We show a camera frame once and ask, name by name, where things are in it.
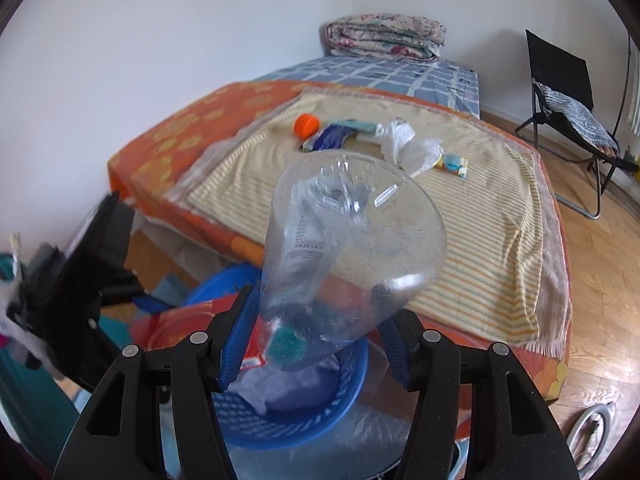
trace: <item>black cable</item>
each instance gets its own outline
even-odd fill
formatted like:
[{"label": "black cable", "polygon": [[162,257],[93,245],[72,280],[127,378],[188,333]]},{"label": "black cable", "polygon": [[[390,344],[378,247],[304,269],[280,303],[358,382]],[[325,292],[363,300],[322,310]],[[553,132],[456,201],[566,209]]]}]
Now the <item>black cable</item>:
[{"label": "black cable", "polygon": [[613,128],[613,133],[611,137],[616,137],[616,132],[618,131],[618,126],[620,125],[620,117],[622,117],[622,108],[625,107],[625,99],[626,99],[626,88],[629,85],[629,67],[631,65],[631,34],[627,33],[627,55],[626,55],[626,78],[625,78],[625,90],[622,93],[622,102],[620,103],[620,111],[618,112],[618,120],[616,121],[616,126]]}]

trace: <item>gray striped cloth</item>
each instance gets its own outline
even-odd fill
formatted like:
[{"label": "gray striped cloth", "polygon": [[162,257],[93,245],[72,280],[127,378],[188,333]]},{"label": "gray striped cloth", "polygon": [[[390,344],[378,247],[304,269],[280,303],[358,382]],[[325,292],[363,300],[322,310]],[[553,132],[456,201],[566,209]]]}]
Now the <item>gray striped cloth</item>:
[{"label": "gray striped cloth", "polygon": [[604,126],[598,122],[585,105],[537,81],[536,85],[545,97],[546,107],[543,106],[542,111],[546,115],[551,112],[561,113],[567,118],[574,130],[591,146],[599,150],[609,148],[616,156],[619,155],[618,143],[607,133]]}]

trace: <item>wall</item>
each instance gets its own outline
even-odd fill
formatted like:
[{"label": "wall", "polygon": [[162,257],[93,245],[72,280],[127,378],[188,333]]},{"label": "wall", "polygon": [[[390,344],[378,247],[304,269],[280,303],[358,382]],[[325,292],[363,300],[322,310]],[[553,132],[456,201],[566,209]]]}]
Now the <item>wall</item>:
[{"label": "wall", "polygon": [[[626,29],[607,0],[351,0],[354,13],[402,12],[447,27],[442,55],[478,71],[481,107],[522,122],[531,113],[525,29],[587,61],[594,113],[610,131],[626,72]],[[623,120],[623,148],[640,152]]]},{"label": "wall", "polygon": [[0,250],[64,243],[106,161],[226,83],[322,56],[350,0],[25,0],[0,36]]}]

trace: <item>orange cap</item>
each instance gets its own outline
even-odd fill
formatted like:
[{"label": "orange cap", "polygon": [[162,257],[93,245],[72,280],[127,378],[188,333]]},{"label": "orange cap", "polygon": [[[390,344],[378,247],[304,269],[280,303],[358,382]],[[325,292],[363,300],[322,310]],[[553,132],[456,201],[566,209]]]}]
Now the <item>orange cap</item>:
[{"label": "orange cap", "polygon": [[307,140],[320,129],[320,119],[312,114],[302,114],[293,125],[294,133],[302,140]]}]

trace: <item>red package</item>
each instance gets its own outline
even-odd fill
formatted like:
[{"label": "red package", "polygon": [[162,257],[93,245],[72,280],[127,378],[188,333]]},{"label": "red package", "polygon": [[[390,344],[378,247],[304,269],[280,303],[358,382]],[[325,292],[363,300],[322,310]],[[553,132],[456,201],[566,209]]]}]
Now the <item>red package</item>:
[{"label": "red package", "polygon": [[[216,314],[231,309],[237,296],[229,294],[139,319],[129,327],[133,341],[145,351],[174,346],[193,332],[205,331]],[[256,368],[264,362],[258,349],[257,330],[254,326],[240,369]]]}]

